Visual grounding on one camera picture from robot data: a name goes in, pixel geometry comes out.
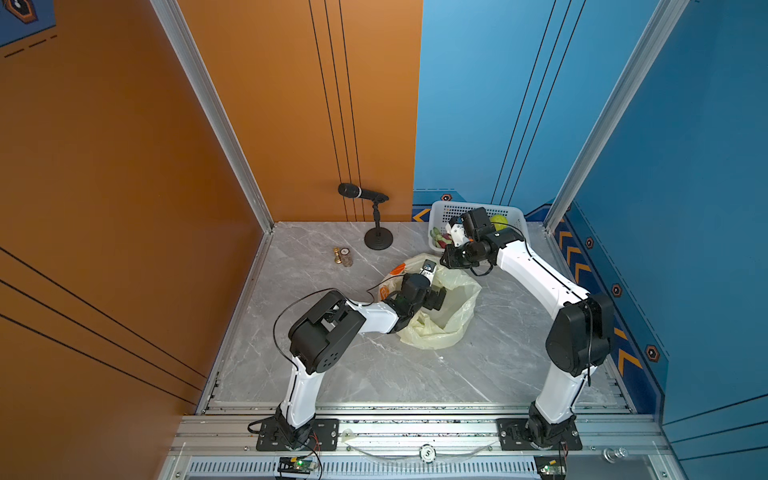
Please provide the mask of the light green fruit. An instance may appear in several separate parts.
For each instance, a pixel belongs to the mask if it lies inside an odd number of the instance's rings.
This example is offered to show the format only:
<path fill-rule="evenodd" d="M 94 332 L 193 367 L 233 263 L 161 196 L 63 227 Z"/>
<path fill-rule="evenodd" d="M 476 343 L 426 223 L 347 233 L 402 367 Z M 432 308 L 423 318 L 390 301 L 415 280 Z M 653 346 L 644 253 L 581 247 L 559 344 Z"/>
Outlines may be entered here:
<path fill-rule="evenodd" d="M 504 215 L 494 215 L 490 218 L 490 222 L 497 231 L 510 227 L 509 220 Z"/>

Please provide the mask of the black microphone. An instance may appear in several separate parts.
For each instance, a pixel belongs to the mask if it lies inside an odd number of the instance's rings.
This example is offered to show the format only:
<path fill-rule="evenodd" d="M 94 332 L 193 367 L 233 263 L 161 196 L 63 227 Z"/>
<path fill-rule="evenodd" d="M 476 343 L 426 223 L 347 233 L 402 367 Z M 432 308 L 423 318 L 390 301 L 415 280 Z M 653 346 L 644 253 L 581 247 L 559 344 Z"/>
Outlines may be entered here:
<path fill-rule="evenodd" d="M 375 204 L 384 203 L 389 200 L 386 194 L 361 188 L 352 183 L 341 183 L 338 186 L 338 193 L 344 198 L 369 200 Z"/>

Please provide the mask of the green circuit board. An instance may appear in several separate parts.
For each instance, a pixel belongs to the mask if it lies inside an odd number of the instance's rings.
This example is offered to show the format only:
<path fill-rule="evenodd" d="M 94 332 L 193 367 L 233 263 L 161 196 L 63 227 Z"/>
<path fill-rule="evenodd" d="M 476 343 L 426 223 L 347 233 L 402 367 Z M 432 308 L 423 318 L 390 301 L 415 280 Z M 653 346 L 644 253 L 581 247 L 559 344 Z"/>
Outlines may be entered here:
<path fill-rule="evenodd" d="M 566 479 L 567 468 L 564 460 L 555 457 L 536 456 L 534 463 L 541 480 Z"/>
<path fill-rule="evenodd" d="M 276 468 L 279 478 L 303 479 L 317 472 L 317 462 L 307 457 L 282 456 L 278 459 Z"/>

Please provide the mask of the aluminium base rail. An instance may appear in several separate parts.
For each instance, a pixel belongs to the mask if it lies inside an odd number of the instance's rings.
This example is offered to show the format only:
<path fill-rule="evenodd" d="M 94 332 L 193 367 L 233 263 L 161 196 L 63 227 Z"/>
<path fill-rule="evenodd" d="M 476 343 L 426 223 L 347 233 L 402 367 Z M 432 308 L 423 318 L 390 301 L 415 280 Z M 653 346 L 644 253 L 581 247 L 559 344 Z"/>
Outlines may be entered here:
<path fill-rule="evenodd" d="M 184 417 L 163 479 L 284 479 L 282 456 L 307 457 L 304 479 L 540 479 L 536 456 L 565 461 L 566 479 L 681 479 L 655 419 L 628 408 L 582 407 L 560 446 L 523 439 L 527 411 L 503 404 L 336 403 L 318 408 L 307 448 L 286 449 L 266 403 L 216 402 Z"/>

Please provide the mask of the pink dragon fruit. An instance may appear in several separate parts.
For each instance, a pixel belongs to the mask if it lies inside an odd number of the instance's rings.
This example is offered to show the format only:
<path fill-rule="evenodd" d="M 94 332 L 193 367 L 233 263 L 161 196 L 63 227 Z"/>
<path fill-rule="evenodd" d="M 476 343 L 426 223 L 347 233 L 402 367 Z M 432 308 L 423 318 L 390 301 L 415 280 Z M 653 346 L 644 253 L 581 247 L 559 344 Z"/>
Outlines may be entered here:
<path fill-rule="evenodd" d="M 433 227 L 430 231 L 431 246 L 438 250 L 444 250 L 448 245 L 453 244 L 452 236 L 449 232 L 444 232 L 438 227 Z"/>

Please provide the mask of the white perforated plastic basket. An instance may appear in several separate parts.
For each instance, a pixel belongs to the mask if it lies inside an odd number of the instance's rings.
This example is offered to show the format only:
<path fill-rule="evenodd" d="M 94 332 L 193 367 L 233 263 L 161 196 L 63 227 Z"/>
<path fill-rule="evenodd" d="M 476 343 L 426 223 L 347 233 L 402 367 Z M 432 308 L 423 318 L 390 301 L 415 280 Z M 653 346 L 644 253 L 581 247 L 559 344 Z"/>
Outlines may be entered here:
<path fill-rule="evenodd" d="M 460 217 L 465 212 L 480 207 L 486 209 L 489 217 L 496 215 L 504 216 L 507 219 L 507 224 L 518 228 L 526 238 L 529 237 L 527 222 L 523 212 L 516 207 L 458 201 L 436 201 L 432 204 L 429 212 L 428 246 L 434 252 L 442 253 L 444 247 L 439 243 L 438 237 L 449 233 L 446 227 L 449 221 L 454 217 Z"/>

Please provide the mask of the aluminium corner frame post right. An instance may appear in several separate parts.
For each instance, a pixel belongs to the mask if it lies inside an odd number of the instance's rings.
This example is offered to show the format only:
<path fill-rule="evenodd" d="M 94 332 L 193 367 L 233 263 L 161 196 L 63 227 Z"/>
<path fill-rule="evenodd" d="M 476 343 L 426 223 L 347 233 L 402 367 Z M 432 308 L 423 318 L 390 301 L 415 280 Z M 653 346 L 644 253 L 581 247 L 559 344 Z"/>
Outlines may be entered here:
<path fill-rule="evenodd" d="M 564 219 L 688 5 L 688 0 L 662 0 L 657 4 L 545 217 L 548 234 L 552 235 Z"/>

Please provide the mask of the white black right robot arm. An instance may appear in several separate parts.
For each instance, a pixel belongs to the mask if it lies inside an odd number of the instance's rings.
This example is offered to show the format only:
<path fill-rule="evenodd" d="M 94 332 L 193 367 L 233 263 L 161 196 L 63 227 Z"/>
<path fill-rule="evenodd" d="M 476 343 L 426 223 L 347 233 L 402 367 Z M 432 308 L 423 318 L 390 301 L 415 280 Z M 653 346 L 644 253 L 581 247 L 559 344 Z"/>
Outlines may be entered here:
<path fill-rule="evenodd" d="M 523 439 L 537 449 L 558 447 L 576 432 L 573 408 L 613 348 L 615 309 L 606 294 L 591 293 L 550 266 L 519 228 L 492 222 L 485 208 L 446 224 L 451 243 L 441 264 L 473 272 L 486 261 L 525 287 L 549 313 L 545 341 L 550 367 L 529 407 Z"/>

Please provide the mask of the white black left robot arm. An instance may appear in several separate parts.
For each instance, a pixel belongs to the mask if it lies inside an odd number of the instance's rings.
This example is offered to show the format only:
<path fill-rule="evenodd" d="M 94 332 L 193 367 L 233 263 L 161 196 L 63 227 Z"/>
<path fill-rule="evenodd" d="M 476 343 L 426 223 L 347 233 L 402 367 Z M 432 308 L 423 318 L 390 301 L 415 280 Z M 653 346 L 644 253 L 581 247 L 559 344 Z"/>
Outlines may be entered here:
<path fill-rule="evenodd" d="M 447 289 L 432 284 L 433 273 L 405 274 L 398 289 L 379 301 L 361 303 L 335 288 L 325 289 L 289 329 L 292 365 L 285 399 L 276 414 L 283 431 L 298 434 L 316 416 L 316 400 L 325 373 L 341 359 L 352 341 L 364 333 L 403 330 L 422 309 L 440 310 Z"/>

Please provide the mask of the aluminium corner frame post left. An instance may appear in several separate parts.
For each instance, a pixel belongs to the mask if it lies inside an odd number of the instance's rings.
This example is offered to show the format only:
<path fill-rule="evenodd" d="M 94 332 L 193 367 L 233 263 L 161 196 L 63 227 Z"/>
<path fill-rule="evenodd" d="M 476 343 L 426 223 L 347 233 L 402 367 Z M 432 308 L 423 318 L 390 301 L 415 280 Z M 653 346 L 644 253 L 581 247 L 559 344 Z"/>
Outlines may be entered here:
<path fill-rule="evenodd" d="M 254 216 L 262 230 L 271 234 L 274 230 L 274 220 L 179 3 L 172 0 L 151 0 L 150 4 Z"/>

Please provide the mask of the aluminium corner frame post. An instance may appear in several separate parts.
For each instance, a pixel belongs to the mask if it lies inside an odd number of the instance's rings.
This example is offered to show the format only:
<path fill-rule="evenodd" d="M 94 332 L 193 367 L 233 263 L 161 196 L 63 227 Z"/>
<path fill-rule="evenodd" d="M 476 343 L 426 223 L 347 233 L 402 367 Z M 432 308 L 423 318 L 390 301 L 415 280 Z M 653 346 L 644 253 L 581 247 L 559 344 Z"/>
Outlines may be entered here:
<path fill-rule="evenodd" d="M 564 219 L 688 5 L 688 0 L 662 0 L 657 4 L 545 217 L 548 234 L 552 235 Z"/>
<path fill-rule="evenodd" d="M 150 4 L 254 216 L 262 230 L 271 234 L 274 230 L 274 220 L 179 3 L 172 0 L 151 0 Z"/>

